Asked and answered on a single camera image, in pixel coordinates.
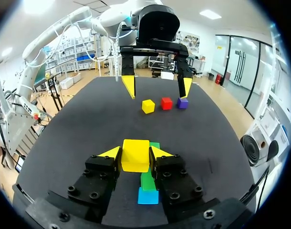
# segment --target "screw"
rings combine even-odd
[[[180,194],[178,192],[173,192],[169,197],[170,199],[179,199]]]
[[[107,177],[107,174],[106,173],[100,173],[100,178],[101,179],[104,179],[104,178],[106,178]]]
[[[194,191],[195,191],[196,193],[201,193],[201,192],[203,191],[203,189],[202,189],[201,186],[196,186],[196,187],[194,188]]]
[[[221,229],[221,228],[222,228],[222,225],[220,223],[217,223],[212,226],[212,229]]]
[[[170,176],[171,176],[171,173],[169,173],[169,172],[164,172],[164,173],[163,173],[163,176],[164,176],[164,177],[170,177]]]
[[[49,229],[60,229],[60,227],[56,224],[50,224]]]
[[[90,171],[88,169],[86,169],[86,170],[83,171],[83,175],[86,176],[86,175],[89,175],[89,174],[90,174]]]
[[[71,195],[75,195],[77,194],[77,189],[74,186],[69,186],[67,188],[67,191],[71,194]]]
[[[186,175],[187,174],[187,171],[182,169],[180,172],[179,172],[181,175]]]
[[[215,216],[216,212],[215,210],[208,209],[207,211],[204,211],[204,219],[213,219]]]
[[[59,213],[59,220],[61,222],[68,222],[70,220],[70,215],[65,213],[65,212],[60,212]]]
[[[89,194],[89,198],[90,199],[98,199],[99,198],[99,193],[97,192],[92,192],[91,194]]]

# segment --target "white robotic arm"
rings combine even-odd
[[[82,29],[93,29],[100,34],[116,41],[119,25],[124,21],[127,26],[134,27],[134,20],[140,10],[148,5],[162,4],[160,0],[128,0],[124,4],[114,5],[100,17],[92,18],[89,7],[81,7],[46,29],[24,50],[22,57],[27,66],[22,72],[15,94],[15,102],[9,104],[5,99],[0,84],[0,146],[7,151],[6,161],[10,168],[14,168],[9,157],[15,153],[21,140],[37,119],[40,111],[30,103],[35,78],[40,67],[47,62],[42,48],[63,34],[70,26],[77,24]],[[120,45],[130,45],[135,42],[136,31],[121,31]]]

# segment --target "wooden floor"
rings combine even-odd
[[[108,69],[103,69],[102,76],[108,76],[107,71]],[[135,74],[139,77],[152,77],[151,72],[148,69],[135,69]],[[71,88],[61,91],[63,103],[66,104],[91,80],[99,77],[99,73],[96,70],[84,70],[81,71],[81,77],[82,79],[74,84]],[[64,78],[65,76],[61,76],[58,78],[58,80],[61,81]],[[232,97],[232,95],[223,87],[215,84],[214,81],[208,80],[207,77],[194,77],[193,82],[197,83],[204,90],[204,92],[207,93],[207,95],[213,100],[213,102],[222,111],[224,116],[228,119],[238,138],[241,138],[253,121],[244,107],[239,104],[238,101]],[[54,105],[53,99],[49,96],[48,93],[44,92],[32,95],[32,99],[35,99],[36,97],[39,100],[39,108],[42,109],[43,105],[51,116],[55,116],[57,114],[58,111]],[[0,158],[0,187],[5,191],[5,194],[9,197],[11,202],[14,195],[12,185],[15,184],[17,176],[18,173],[15,170],[9,170],[2,167]]]

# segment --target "red fire extinguisher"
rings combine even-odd
[[[217,74],[216,81],[215,81],[216,84],[220,84],[221,78],[222,76],[220,74]]]

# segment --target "cube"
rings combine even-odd
[[[161,108],[163,110],[171,110],[172,109],[173,102],[170,98],[162,98],[161,99]]]
[[[160,143],[159,142],[150,142],[150,147],[151,146],[154,146],[154,147],[160,149]]]
[[[121,156],[123,171],[146,173],[150,166],[149,146],[149,140],[125,139]]]
[[[141,108],[144,111],[144,113],[146,113],[146,114],[152,113],[155,110],[155,103],[150,99],[144,100],[144,101],[142,101]]]
[[[143,191],[140,187],[138,191],[138,204],[158,204],[158,197],[158,191]]]
[[[177,107],[179,109],[187,109],[188,108],[188,99],[187,98],[178,98]]]
[[[141,173],[141,188],[143,191],[156,191],[154,179],[152,177],[151,169],[148,172]]]

